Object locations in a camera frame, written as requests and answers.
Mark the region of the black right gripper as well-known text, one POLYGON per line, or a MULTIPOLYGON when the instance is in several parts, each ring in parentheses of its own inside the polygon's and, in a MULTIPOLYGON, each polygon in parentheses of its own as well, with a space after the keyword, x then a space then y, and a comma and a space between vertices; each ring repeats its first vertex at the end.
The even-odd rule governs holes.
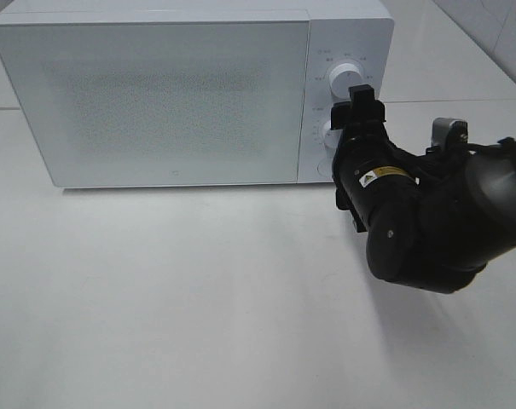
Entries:
POLYGON ((388 137, 386 109, 369 84, 349 88, 333 104, 330 129, 339 132, 332 162, 336 205, 351 213, 359 233, 415 233, 420 198, 411 155, 388 137))

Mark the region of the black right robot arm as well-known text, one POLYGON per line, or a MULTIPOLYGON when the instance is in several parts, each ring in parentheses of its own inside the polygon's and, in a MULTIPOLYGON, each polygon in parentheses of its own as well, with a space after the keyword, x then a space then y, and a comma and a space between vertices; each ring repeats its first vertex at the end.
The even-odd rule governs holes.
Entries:
POLYGON ((336 205, 367 234, 371 274, 450 294, 516 248, 516 139, 468 140, 467 123, 437 118, 422 155, 389 138, 384 104, 367 85, 334 104, 336 205))

